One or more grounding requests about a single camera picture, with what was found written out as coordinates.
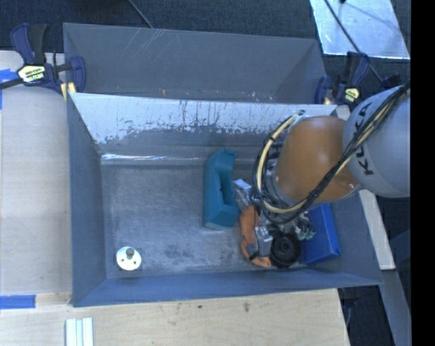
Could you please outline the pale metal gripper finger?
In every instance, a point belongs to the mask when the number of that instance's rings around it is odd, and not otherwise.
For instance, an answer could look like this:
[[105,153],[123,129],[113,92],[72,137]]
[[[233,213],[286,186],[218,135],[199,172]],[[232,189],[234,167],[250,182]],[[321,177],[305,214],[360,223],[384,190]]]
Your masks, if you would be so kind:
[[267,226],[257,226],[255,228],[255,238],[257,243],[257,255],[259,257],[268,257],[271,253],[273,237]]
[[241,212],[246,211],[253,204],[252,185],[243,179],[232,182],[236,204]]

